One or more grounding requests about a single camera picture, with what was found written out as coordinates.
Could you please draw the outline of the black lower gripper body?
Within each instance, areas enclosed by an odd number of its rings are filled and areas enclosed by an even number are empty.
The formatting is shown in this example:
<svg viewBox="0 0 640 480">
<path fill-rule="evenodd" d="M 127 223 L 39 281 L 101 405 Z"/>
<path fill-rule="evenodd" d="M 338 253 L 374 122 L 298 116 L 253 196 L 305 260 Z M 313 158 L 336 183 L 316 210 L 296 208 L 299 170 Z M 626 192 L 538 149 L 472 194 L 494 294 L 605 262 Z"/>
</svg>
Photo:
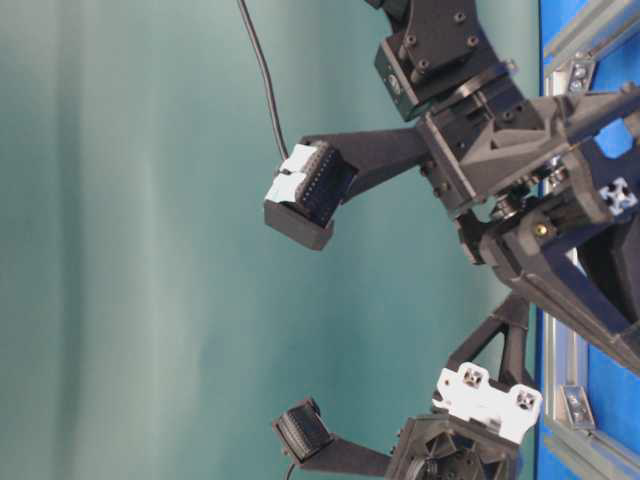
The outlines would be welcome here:
<svg viewBox="0 0 640 480">
<path fill-rule="evenodd" d="M 502 391 L 489 372 L 465 362 L 437 382 L 437 414 L 411 417 L 396 444 L 387 479 L 515 479 L 519 448 L 537 423 L 541 393 L 524 384 Z"/>
</svg>

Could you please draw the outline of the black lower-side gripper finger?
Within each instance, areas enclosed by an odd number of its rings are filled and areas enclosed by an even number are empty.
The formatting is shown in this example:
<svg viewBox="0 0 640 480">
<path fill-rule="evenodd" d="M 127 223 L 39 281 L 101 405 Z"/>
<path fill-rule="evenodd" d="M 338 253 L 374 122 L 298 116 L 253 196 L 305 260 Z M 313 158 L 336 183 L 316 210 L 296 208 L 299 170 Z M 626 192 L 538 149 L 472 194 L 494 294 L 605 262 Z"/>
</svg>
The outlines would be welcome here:
<svg viewBox="0 0 640 480">
<path fill-rule="evenodd" d="M 460 214 L 457 230 L 474 263 L 638 372 L 638 208 L 592 223 L 566 195 L 530 198 L 508 219 Z"/>
</svg>

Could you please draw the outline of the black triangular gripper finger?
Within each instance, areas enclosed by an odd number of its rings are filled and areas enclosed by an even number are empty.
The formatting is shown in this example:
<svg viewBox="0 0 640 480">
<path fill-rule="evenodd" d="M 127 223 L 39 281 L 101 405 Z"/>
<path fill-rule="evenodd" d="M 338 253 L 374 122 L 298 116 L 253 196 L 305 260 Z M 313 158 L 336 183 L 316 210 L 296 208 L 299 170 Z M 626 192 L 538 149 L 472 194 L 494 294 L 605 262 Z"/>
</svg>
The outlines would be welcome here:
<svg viewBox="0 0 640 480">
<path fill-rule="evenodd" d="M 519 294 L 506 299 L 449 356 L 446 367 L 457 371 L 465 362 L 472 362 L 498 335 L 504 337 L 498 377 L 492 380 L 497 388 L 516 384 L 535 387 L 525 366 L 526 341 L 529 330 L 530 302 Z"/>
</svg>

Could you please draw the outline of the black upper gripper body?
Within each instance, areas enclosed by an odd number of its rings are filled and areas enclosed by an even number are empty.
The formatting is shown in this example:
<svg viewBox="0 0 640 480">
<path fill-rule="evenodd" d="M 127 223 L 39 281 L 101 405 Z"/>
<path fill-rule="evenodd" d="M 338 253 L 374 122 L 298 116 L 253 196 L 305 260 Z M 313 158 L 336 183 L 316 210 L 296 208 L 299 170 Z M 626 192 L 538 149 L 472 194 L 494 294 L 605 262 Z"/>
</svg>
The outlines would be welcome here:
<svg viewBox="0 0 640 480">
<path fill-rule="evenodd" d="M 448 216 L 458 218 L 493 198 L 490 217 L 506 220 L 524 209 L 550 163 L 573 143 L 568 128 L 597 110 L 598 94 L 521 99 L 500 111 L 469 96 L 437 106 L 417 122 L 432 155 L 426 168 Z"/>
</svg>

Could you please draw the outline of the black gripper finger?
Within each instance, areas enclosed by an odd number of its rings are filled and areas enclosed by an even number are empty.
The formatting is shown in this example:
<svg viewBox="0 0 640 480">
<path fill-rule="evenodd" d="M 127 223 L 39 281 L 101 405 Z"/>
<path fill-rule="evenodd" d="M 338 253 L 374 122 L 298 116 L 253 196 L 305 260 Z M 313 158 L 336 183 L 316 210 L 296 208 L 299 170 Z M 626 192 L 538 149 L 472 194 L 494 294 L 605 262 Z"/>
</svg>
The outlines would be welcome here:
<svg viewBox="0 0 640 480">
<path fill-rule="evenodd" d="M 564 97 L 571 106 L 561 133 L 568 145 L 562 162 L 571 195 L 586 221 L 623 223 L 639 210 L 639 87 L 628 83 L 614 92 Z M 598 136 L 619 123 L 628 140 L 613 155 Z"/>
</svg>

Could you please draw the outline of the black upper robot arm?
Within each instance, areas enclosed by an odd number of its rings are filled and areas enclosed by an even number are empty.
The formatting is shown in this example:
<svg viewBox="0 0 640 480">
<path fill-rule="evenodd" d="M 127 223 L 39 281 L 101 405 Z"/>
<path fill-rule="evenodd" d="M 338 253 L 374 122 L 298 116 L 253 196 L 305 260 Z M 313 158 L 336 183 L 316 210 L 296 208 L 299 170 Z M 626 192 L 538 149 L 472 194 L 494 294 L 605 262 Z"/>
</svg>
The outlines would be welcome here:
<svg viewBox="0 0 640 480">
<path fill-rule="evenodd" d="M 432 151 L 463 246 L 632 371 L 639 368 L 639 150 L 597 134 L 639 121 L 639 90 L 524 98 L 472 1 L 400 1 L 377 67 Z"/>
</svg>

